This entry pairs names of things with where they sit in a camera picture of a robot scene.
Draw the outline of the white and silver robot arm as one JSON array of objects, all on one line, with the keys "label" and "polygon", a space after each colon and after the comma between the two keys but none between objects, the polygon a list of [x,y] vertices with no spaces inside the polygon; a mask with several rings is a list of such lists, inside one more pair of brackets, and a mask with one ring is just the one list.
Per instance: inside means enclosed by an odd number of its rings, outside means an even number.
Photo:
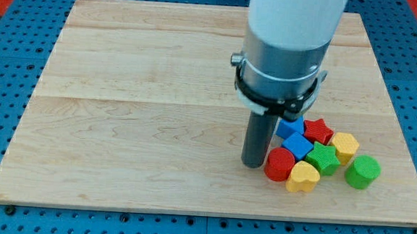
[{"label": "white and silver robot arm", "polygon": [[235,88],[259,116],[295,121],[318,97],[321,63],[348,0],[250,0]]}]

